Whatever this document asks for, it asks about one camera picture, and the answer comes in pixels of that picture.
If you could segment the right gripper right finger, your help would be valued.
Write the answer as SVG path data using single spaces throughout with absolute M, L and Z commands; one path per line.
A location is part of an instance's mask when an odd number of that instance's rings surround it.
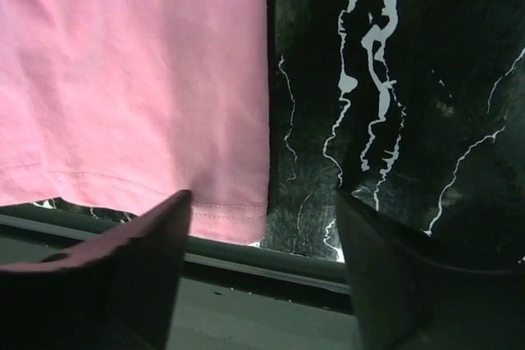
M 340 190 L 336 223 L 363 349 L 522 349 L 524 265 L 465 257 Z

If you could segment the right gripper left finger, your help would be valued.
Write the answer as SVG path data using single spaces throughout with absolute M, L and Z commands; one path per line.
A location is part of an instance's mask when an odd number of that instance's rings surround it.
M 165 349 L 192 194 L 38 262 L 1 268 L 3 349 Z

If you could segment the pink t shirt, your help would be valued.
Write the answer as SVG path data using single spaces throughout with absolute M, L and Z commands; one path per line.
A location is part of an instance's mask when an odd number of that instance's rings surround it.
M 190 233 L 263 239 L 267 0 L 1 0 L 1 203 L 141 215 L 182 189 Z

